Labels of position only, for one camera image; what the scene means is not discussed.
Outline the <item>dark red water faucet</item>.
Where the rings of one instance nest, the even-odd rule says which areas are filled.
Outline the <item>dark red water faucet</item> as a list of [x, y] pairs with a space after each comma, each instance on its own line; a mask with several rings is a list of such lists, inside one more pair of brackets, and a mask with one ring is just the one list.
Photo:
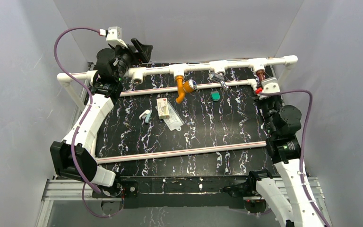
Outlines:
[[262, 83], [262, 81], [266, 79], [265, 70], [258, 70], [255, 72], [255, 74], [258, 77], [259, 83]]

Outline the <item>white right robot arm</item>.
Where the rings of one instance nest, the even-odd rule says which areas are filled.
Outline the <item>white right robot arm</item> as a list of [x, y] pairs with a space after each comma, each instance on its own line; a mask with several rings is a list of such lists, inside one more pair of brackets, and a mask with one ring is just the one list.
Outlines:
[[304, 170], [303, 146], [296, 136], [302, 128], [300, 110], [285, 105], [280, 92], [261, 96], [258, 104], [268, 131], [266, 149], [287, 195], [269, 175], [249, 180], [248, 192], [265, 199], [282, 227], [328, 227]]

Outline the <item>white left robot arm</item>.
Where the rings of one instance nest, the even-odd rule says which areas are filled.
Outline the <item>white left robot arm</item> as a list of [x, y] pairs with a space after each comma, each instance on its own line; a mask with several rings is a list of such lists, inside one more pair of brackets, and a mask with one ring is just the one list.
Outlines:
[[99, 166], [90, 152], [102, 122], [123, 91], [123, 76], [130, 67], [150, 61], [153, 46], [136, 38], [131, 42], [126, 47], [111, 44], [97, 53], [89, 101], [70, 132], [50, 147], [58, 176], [94, 184], [111, 197], [120, 195], [122, 184], [115, 172]]

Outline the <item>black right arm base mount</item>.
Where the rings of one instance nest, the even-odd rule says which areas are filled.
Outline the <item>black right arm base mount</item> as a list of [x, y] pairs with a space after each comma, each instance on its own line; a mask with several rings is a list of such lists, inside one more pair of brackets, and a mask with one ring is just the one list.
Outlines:
[[263, 196], [256, 190], [257, 182], [265, 178], [272, 179], [272, 174], [267, 169], [250, 171], [245, 182], [223, 187], [220, 192], [227, 193], [231, 197], [255, 197], [259, 199], [244, 199], [244, 207], [250, 213], [257, 216], [269, 214], [270, 208], [267, 208], [267, 203]]

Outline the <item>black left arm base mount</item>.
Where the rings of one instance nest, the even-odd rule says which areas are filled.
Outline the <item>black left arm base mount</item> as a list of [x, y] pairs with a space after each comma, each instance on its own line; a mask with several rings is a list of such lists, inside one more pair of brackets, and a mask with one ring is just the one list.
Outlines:
[[138, 182], [131, 178], [115, 179], [112, 186], [99, 186], [104, 197], [109, 199], [101, 203], [105, 215], [114, 215], [125, 207], [125, 199], [134, 199], [138, 195]]

